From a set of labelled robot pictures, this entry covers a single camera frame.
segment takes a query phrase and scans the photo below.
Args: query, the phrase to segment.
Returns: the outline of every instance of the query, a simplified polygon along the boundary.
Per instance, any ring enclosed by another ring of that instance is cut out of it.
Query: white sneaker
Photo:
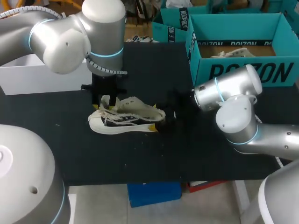
[[[219,53],[217,56],[212,56],[211,58],[222,58],[222,57],[255,57],[249,52],[247,48],[240,48],[237,50],[225,53],[224,51]]]
[[[90,128],[100,134],[154,132],[155,124],[165,119],[165,112],[143,103],[137,97],[116,100],[112,110],[105,109],[109,97],[103,96],[101,107],[88,117]]]

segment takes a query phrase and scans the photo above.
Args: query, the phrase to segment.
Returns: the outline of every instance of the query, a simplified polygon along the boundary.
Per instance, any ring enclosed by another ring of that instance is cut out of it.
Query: black tabletop
[[[192,88],[183,44],[128,43],[126,95],[154,105],[174,88]],[[297,88],[264,88],[256,114],[264,123],[299,124]],[[236,152],[215,125],[215,113],[198,113],[168,134],[94,133],[86,91],[1,96],[0,123],[27,128],[51,148],[69,185],[161,181],[263,179],[278,169],[272,156]]]

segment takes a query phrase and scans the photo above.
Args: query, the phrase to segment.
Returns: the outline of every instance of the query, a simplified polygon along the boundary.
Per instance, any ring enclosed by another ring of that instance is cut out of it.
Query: shoelace
[[[129,121],[126,119],[124,121],[117,121],[117,120],[121,120],[125,117],[132,117],[132,119],[130,119]],[[121,125],[121,124],[137,125],[137,124],[133,123],[132,121],[136,121],[139,119],[146,120],[146,121],[154,121],[154,120],[145,119],[143,117],[140,117],[138,115],[133,115],[133,114],[126,114],[126,113],[121,114],[121,115],[114,114],[112,111],[104,109],[104,108],[100,108],[97,111],[95,111],[93,114],[91,114],[88,117],[88,120],[90,120],[92,118],[104,118],[105,123],[107,120],[109,120],[110,122],[117,124],[117,125]]]

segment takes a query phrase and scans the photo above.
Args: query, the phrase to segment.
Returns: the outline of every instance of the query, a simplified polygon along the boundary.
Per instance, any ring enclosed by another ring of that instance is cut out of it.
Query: robotic arm
[[[68,18],[37,6],[1,13],[0,66],[36,54],[51,71],[66,74],[86,58],[93,83],[83,89],[91,90],[93,104],[104,94],[114,104],[116,79],[127,74],[121,71],[125,14],[120,0],[86,0],[82,12]]]
[[[246,65],[197,86],[194,98],[202,111],[218,109],[217,126],[238,152],[298,159],[299,127],[258,122],[253,104],[260,93],[259,76]]]

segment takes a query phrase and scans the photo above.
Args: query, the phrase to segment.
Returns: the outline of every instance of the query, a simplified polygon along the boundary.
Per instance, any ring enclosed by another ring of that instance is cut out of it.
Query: cardboard box
[[[281,12],[285,15],[293,31],[299,35],[299,2],[297,0],[284,0]]]
[[[169,27],[163,24],[159,13],[152,22],[153,38],[159,42],[185,42],[187,31]]]
[[[190,0],[193,6],[205,6],[209,0]]]
[[[75,0],[75,3],[82,5],[82,0]],[[62,2],[61,4],[58,4],[57,2],[53,2],[51,1],[48,5],[47,8],[50,8],[52,10],[54,10],[55,12],[61,14],[61,13],[65,13],[66,16],[72,15],[72,14],[77,14],[79,13],[81,10],[72,6],[69,3],[66,2]]]
[[[162,5],[161,15],[163,19],[163,24],[181,30],[187,30],[189,15],[208,14],[212,12],[211,0],[201,0],[201,2],[203,2],[203,6],[189,8],[163,8],[164,5]]]
[[[256,57],[210,58],[242,47]],[[186,52],[194,85],[246,64],[263,86],[292,86],[299,75],[299,40],[282,14],[191,15]]]
[[[247,0],[233,0],[228,2],[228,0],[223,0],[222,6],[220,6],[220,11],[224,13],[231,14],[247,14],[247,13],[279,13],[281,11],[281,6],[283,0],[259,0],[261,1],[260,7],[256,4],[250,7]]]
[[[149,36],[150,38],[153,37],[153,31],[152,31],[152,24],[151,22],[148,23],[139,23],[137,24],[137,19],[128,17],[126,22],[126,29],[125,29],[125,38],[131,39],[133,36]]]

